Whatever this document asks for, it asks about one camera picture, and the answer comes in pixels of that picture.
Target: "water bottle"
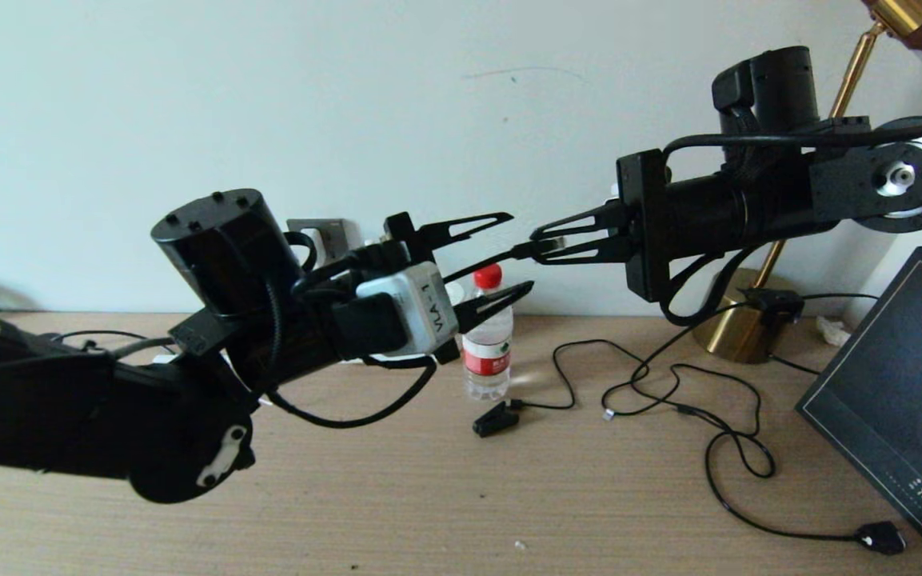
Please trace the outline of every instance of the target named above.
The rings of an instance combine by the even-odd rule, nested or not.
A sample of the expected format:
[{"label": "water bottle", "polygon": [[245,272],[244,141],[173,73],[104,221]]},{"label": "water bottle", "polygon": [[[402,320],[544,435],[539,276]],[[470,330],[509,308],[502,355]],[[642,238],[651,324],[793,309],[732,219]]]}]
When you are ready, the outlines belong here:
[{"label": "water bottle", "polygon": [[[475,273],[476,298],[500,289],[504,272],[489,265]],[[511,306],[464,335],[464,382],[468,395],[476,400],[500,400],[511,383],[511,334],[514,310]]]}]

